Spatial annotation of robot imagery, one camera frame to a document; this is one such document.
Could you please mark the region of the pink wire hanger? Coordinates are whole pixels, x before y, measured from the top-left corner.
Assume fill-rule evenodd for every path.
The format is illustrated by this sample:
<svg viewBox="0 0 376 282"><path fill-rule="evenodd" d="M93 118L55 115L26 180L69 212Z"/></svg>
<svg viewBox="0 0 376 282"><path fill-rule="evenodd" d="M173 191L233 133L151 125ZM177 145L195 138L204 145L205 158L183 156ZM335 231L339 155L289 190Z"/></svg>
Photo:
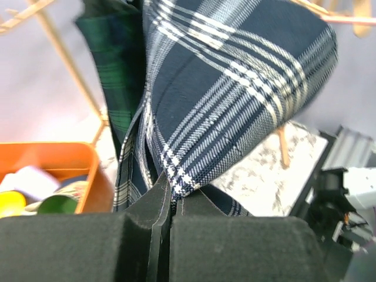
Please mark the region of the pink wire hanger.
<svg viewBox="0 0 376 282"><path fill-rule="evenodd" d="M366 17L354 17L354 16L332 16L332 15L322 15L321 19L335 24L354 24L354 25L365 25L365 26L374 26L376 25L375 18L366 18Z"/></svg>

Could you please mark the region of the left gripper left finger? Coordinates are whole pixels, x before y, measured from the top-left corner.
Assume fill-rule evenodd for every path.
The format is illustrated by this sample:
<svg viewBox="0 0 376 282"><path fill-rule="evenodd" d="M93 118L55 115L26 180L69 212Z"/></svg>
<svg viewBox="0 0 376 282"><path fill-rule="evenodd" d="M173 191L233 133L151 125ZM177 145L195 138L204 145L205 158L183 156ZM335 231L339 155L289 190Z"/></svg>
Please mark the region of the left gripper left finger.
<svg viewBox="0 0 376 282"><path fill-rule="evenodd" d="M170 186L122 212L1 220L2 281L167 281Z"/></svg>

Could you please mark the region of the beige wooden hanger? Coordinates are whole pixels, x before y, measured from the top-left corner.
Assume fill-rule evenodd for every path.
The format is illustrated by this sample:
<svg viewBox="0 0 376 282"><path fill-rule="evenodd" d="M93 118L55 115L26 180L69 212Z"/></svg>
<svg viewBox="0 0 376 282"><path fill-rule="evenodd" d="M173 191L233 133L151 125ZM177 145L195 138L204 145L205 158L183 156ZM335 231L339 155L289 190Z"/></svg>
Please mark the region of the beige wooden hanger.
<svg viewBox="0 0 376 282"><path fill-rule="evenodd" d="M309 11L321 17L322 15L332 15L332 16L354 16L354 17L366 17L375 18L372 16L372 3L371 1L352 1L352 10L349 11L339 11L338 5L339 1L330 1L328 9L323 7L324 1L293 1L295 4L305 7ZM374 26L365 25L352 25L354 35L358 38L363 38L370 33L370 30Z"/></svg>

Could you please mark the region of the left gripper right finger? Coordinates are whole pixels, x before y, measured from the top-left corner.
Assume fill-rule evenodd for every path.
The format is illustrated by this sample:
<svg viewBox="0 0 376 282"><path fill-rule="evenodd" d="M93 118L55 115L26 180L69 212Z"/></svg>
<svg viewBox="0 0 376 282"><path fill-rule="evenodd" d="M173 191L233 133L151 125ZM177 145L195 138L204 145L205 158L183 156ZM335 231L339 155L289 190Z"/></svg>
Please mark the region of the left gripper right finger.
<svg viewBox="0 0 376 282"><path fill-rule="evenodd" d="M308 224L296 217L225 216L201 191L177 204L170 281L328 281Z"/></svg>

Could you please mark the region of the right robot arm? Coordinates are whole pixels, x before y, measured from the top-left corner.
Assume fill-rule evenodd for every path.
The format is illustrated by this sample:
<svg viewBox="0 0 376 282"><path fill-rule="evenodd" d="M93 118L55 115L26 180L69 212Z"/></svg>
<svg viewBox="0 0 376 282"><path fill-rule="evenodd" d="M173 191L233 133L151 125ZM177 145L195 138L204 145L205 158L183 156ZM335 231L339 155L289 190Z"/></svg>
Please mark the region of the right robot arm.
<svg viewBox="0 0 376 282"><path fill-rule="evenodd" d="M375 168L322 170L304 219L330 281L375 281Z"/></svg>

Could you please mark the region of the navy plaid skirt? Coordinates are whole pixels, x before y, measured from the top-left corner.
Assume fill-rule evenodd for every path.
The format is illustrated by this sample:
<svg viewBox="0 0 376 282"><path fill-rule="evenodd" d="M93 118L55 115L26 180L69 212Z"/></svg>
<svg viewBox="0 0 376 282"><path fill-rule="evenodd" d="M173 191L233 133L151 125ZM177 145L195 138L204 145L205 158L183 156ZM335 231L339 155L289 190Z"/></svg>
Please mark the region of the navy plaid skirt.
<svg viewBox="0 0 376 282"><path fill-rule="evenodd" d="M198 190L248 216L212 181L306 107L338 60L333 28L291 1L144 1L145 91L113 198L123 211L165 174L175 207Z"/></svg>

